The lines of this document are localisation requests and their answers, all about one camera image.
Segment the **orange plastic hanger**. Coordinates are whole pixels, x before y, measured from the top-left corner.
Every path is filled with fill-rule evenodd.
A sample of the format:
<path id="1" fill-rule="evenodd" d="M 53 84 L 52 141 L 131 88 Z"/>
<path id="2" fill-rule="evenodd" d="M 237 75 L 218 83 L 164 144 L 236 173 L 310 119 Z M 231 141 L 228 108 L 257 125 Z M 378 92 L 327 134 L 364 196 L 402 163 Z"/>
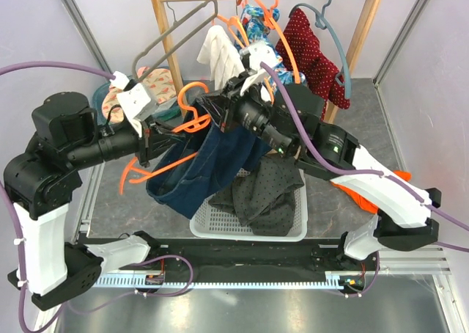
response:
<path id="1" fill-rule="evenodd" d="M 191 82 L 189 84 L 186 84 L 178 93 L 177 96 L 177 103 L 178 106 L 186 112 L 186 114 L 191 113 L 192 114 L 192 119 L 179 124 L 175 128 L 172 128 L 170 131 L 175 134 L 181 134 L 182 132 L 186 133 L 196 133 L 200 131 L 203 128 L 206 128 L 210 123 L 211 123 L 211 117 L 209 114 L 204 114 L 204 115 L 199 115 L 197 110 L 190 105 L 189 103 L 186 103 L 183 99 L 184 94 L 191 88 L 193 87 L 201 87 L 204 90 L 204 93 L 209 92 L 209 88 L 206 84 L 200 82 L 200 81 L 195 81 Z M 149 172 L 145 169 L 138 168 L 136 166 L 136 162 L 139 160 L 136 156 L 132 157 L 132 159 L 128 162 L 126 167 L 123 169 L 120 180 L 119 180 L 119 194 L 123 195 L 124 194 L 124 187 L 125 187 L 125 181 L 127 179 L 127 176 L 129 172 L 137 172 L 141 176 L 139 178 L 134 178 L 130 179 L 128 182 L 132 184 L 139 184 L 143 183 L 144 181 L 149 180 L 150 178 L 153 178 L 155 176 L 161 175 L 164 172 L 168 172 L 171 169 L 174 169 L 175 167 L 178 167 L 180 164 L 184 164 L 186 161 L 190 161 L 193 159 L 197 153 L 191 153 L 189 156 L 180 158 L 177 161 L 174 161 L 170 164 L 167 164 L 166 166 L 157 169 L 154 172 Z"/>

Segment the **white garment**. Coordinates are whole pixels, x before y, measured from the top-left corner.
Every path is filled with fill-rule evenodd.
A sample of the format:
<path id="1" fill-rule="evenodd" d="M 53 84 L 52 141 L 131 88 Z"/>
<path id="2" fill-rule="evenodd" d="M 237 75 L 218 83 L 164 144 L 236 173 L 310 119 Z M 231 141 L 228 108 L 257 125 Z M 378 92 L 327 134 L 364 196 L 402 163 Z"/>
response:
<path id="1" fill-rule="evenodd" d="M 223 89 L 229 79 L 245 70 L 238 50 L 219 25 L 209 28 L 196 60 L 210 66 L 210 80 L 215 90 Z"/>

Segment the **blue denim skirt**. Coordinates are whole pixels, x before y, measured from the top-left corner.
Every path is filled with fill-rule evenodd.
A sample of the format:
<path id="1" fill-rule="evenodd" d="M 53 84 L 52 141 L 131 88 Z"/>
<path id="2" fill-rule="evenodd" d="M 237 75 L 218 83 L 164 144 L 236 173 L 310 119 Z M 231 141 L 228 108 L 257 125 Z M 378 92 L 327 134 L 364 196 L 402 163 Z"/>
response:
<path id="1" fill-rule="evenodd" d="M 209 196 L 226 188 L 240 169 L 255 169 L 269 151 L 266 143 L 241 126 L 224 133 L 211 123 L 167 150 L 156 170 L 195 156 L 147 180 L 146 190 L 157 203 L 192 219 Z"/>

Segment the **blue floral garment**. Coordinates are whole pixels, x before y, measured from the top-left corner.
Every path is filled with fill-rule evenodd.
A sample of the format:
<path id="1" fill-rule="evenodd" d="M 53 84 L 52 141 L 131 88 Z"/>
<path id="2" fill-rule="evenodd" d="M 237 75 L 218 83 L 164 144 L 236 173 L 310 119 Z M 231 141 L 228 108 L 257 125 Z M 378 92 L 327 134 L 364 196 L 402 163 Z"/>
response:
<path id="1" fill-rule="evenodd" d="M 273 10 L 273 17 L 276 21 L 279 19 L 279 15 L 279 10 L 275 8 Z M 282 84 L 285 86 L 288 84 L 295 84 L 292 69 L 289 69 L 285 66 L 287 63 L 284 61 L 284 59 L 289 59 L 289 57 L 287 54 L 279 54 L 279 52 L 275 49 L 275 46 L 268 39 L 268 35 L 270 34 L 271 30 L 264 24 L 264 14 L 262 8 L 255 7 L 250 4 L 245 5 L 240 15 L 240 21 L 248 36 L 249 44 L 264 40 L 275 51 L 275 53 L 281 57 L 281 63 L 276 65 L 273 69 L 277 72 Z M 307 87 L 306 77 L 301 72 L 300 80 L 301 84 Z M 269 78 L 269 84 L 275 93 L 277 91 L 276 82 L 274 82 L 272 78 Z"/>

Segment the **orange floral garment hanger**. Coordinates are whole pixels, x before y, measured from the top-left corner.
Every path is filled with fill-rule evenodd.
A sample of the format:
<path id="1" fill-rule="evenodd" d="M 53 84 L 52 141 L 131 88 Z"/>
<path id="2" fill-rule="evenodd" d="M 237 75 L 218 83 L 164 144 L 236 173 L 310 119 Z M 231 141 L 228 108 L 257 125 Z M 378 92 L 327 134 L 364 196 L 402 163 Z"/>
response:
<path id="1" fill-rule="evenodd" d="M 300 84 L 301 83 L 300 72 L 298 70 L 298 66 L 296 64 L 293 52 L 292 52 L 292 50 L 289 46 L 289 43 L 288 43 L 287 39 L 284 36 L 283 31 L 281 30 L 280 26 L 277 24 L 276 20 L 273 17 L 273 10 L 275 8 L 277 8 L 278 0 L 275 0 L 274 4 L 269 9 L 266 8 L 266 6 L 264 5 L 264 3 L 261 0 L 254 0 L 254 1 L 262 8 L 262 11 L 263 11 L 263 14 L 264 14 L 265 26 L 268 27 L 269 29 L 275 29 L 276 32 L 278 33 L 279 38 L 280 38 L 281 42 L 284 45 L 284 48 L 287 52 L 287 56 L 289 57 L 290 63 L 292 65 L 292 71 L 293 71 L 293 74 L 294 74 L 295 83 Z"/>

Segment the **grey dotted garment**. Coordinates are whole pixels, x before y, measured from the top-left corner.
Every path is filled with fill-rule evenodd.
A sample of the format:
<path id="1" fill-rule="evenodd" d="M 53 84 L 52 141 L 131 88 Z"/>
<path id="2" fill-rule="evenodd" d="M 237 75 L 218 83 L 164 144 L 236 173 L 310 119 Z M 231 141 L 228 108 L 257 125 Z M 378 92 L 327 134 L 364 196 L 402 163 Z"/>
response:
<path id="1" fill-rule="evenodd" d="M 295 191 L 304 186 L 295 159 L 277 154 L 261 157 L 246 176 L 237 176 L 209 204 L 237 217 L 254 235 L 285 236 L 294 223 Z"/>

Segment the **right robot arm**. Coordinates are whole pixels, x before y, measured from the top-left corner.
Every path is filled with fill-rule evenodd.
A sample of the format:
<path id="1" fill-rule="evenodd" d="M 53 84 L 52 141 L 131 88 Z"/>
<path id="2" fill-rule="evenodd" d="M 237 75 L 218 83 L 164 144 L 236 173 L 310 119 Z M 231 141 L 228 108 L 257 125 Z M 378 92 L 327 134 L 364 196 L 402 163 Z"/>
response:
<path id="1" fill-rule="evenodd" d="M 277 83 L 273 103 L 261 97 L 260 84 L 242 76 L 223 89 L 196 98 L 223 131 L 242 127 L 279 155 L 298 153 L 295 165 L 307 175 L 354 191 L 377 206 L 377 215 L 341 237 L 337 264 L 353 269 L 381 249 L 411 252 L 435 244 L 440 207 L 438 189 L 420 189 L 383 166 L 343 128 L 321 120 L 323 100 L 302 84 Z"/>

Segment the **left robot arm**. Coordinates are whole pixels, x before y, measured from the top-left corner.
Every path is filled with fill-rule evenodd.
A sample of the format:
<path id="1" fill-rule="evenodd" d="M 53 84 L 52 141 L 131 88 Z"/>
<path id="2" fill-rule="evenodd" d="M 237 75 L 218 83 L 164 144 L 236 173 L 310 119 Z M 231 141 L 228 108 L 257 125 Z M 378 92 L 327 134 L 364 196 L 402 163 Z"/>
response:
<path id="1" fill-rule="evenodd" d="M 154 120 L 139 134 L 128 122 L 115 128 L 99 125 L 85 95 L 60 92 L 32 112 L 36 131 L 24 153 L 4 170 L 4 187 L 22 230 L 25 266 L 8 278 L 25 281 L 32 303 L 49 310 L 80 296 L 100 275 L 139 264 L 160 263 L 155 239 L 143 231 L 101 245 L 71 244 L 64 226 L 73 192 L 81 187 L 79 172 L 127 155 L 148 164 L 166 152 L 177 135 Z"/>

